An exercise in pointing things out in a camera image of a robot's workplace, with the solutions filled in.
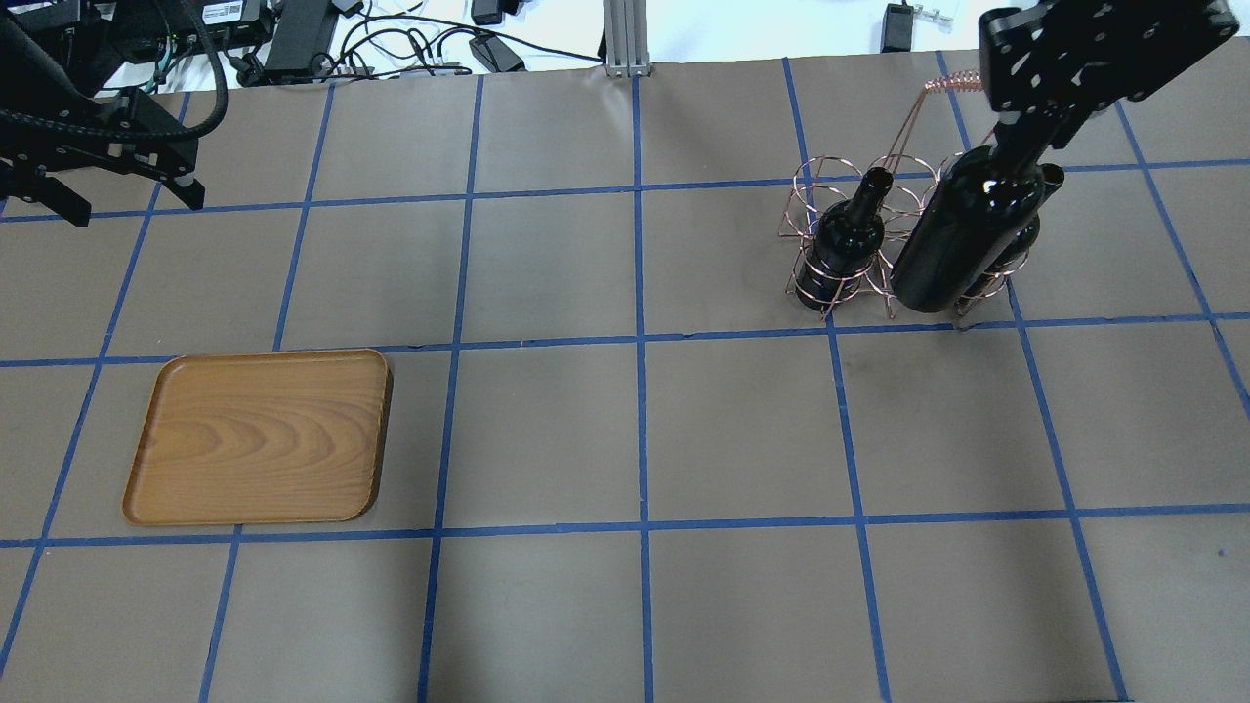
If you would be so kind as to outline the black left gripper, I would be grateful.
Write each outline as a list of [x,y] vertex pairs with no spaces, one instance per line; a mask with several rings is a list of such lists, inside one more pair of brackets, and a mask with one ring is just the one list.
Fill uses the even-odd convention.
[[152,139],[120,143],[99,138],[98,133],[136,138],[139,134],[182,130],[182,123],[166,110],[164,103],[140,89],[124,89],[110,103],[82,98],[74,90],[4,89],[2,108],[12,114],[60,125],[58,130],[50,130],[4,119],[2,178],[40,176],[32,181],[29,196],[72,226],[89,226],[91,204],[58,178],[44,175],[89,166],[108,173],[142,175],[156,183],[156,194],[170,194],[191,211],[205,208],[206,188],[196,176],[196,138],[178,143]]

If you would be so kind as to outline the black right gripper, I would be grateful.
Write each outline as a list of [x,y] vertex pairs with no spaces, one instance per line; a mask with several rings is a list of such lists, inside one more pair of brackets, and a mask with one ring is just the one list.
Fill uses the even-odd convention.
[[1038,163],[1070,108],[1141,103],[1236,36],[1228,1],[1038,1],[978,19],[980,75],[1001,114],[991,163]]

